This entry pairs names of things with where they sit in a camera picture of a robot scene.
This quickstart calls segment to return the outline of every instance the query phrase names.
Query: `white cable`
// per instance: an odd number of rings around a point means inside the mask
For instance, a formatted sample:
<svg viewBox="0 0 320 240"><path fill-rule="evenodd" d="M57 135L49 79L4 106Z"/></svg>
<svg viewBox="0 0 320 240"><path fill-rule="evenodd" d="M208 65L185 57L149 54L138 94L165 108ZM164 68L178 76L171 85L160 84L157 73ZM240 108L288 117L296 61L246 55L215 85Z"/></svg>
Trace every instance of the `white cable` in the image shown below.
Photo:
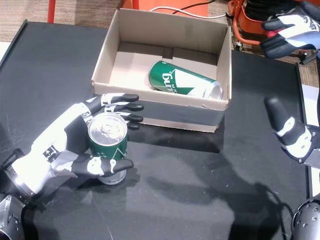
<svg viewBox="0 0 320 240"><path fill-rule="evenodd" d="M187 14L187 15L190 15L192 17L196 17L196 18L200 18L200 19L218 19L218 18L222 18L222 17L225 17L226 14L223 14L223 15L219 15L219 16L199 16L199 15L195 15L193 13L190 13L190 12L187 12L187 11L184 11L184 10L181 10L179 8L175 8L175 7L171 7L171 6L157 6L155 8L152 8L149 12L153 12L155 10L158 10L158 9L169 9L169 10L174 10L174 11L178 11L178 12L181 12L181 13L184 13L184 14Z"/></svg>

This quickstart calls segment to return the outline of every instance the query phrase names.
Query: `black table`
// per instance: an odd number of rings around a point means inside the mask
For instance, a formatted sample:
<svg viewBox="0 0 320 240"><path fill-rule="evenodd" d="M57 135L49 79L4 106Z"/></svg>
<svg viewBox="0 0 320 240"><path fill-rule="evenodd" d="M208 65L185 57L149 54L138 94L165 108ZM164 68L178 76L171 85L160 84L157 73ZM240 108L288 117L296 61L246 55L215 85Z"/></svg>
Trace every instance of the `black table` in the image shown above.
<svg viewBox="0 0 320 240"><path fill-rule="evenodd" d="M0 68L0 160L33 140L70 105L92 97L107 30L27 22ZM232 102L216 133L143 125L129 132L135 168L125 182L68 180L35 210L29 239L282 240L306 199L306 168L280 149L263 98L302 116L292 64L232 53Z"/></svg>

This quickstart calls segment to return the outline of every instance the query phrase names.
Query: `upright can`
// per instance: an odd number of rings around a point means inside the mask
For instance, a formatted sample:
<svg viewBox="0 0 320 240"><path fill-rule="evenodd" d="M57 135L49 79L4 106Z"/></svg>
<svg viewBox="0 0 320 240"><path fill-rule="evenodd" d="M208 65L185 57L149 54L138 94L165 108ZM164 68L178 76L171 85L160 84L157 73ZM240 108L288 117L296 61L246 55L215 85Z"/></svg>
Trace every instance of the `upright can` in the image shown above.
<svg viewBox="0 0 320 240"><path fill-rule="evenodd" d="M88 126L89 144L93 156L119 161L127 155L128 128L125 120L116 113L96 115ZM127 170L98 179L106 185L116 185L125 179Z"/></svg>
<svg viewBox="0 0 320 240"><path fill-rule="evenodd" d="M161 91L221 100L220 83L165 61L157 61L149 71L150 84Z"/></svg>

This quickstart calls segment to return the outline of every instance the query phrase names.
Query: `robotic hand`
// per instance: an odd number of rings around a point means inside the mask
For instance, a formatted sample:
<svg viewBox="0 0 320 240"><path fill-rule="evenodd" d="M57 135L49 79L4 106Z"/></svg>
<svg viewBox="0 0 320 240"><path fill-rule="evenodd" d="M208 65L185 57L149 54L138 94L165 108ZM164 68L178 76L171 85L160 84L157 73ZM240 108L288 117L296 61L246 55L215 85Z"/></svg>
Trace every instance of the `robotic hand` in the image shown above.
<svg viewBox="0 0 320 240"><path fill-rule="evenodd" d="M130 159L107 159L85 151L89 148L88 125L95 115L116 113L122 116L129 129L138 129L143 118L123 112L143 110L142 105L133 103L138 99L136 94L107 93L76 103L37 137L28 154L24 155L19 149L13 151L0 172L0 238L24 239L23 207L49 179L57 176L109 177L134 166Z"/></svg>
<svg viewBox="0 0 320 240"><path fill-rule="evenodd" d="M280 30L260 44L267 58L285 57L298 49L320 49L320 7L306 1L290 14L279 15L262 27L267 31Z"/></svg>
<svg viewBox="0 0 320 240"><path fill-rule="evenodd" d="M285 153L299 164L319 168L319 158L310 155L320 149L320 127L304 125L290 116L276 98L266 98L264 104L271 127ZM302 203L291 223L294 240L320 239L320 194Z"/></svg>

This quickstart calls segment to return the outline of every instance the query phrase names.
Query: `cardboard box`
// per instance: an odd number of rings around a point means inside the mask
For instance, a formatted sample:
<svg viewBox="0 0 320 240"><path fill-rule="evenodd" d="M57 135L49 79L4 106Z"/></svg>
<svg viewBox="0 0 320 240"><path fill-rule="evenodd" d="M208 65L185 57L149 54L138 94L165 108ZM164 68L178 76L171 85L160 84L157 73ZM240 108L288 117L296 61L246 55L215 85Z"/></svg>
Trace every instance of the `cardboard box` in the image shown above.
<svg viewBox="0 0 320 240"><path fill-rule="evenodd" d="M152 88L148 73L161 60L219 81L222 100ZM138 94L144 124L213 133L231 101L231 29L194 17L117 10L92 84L97 94Z"/></svg>

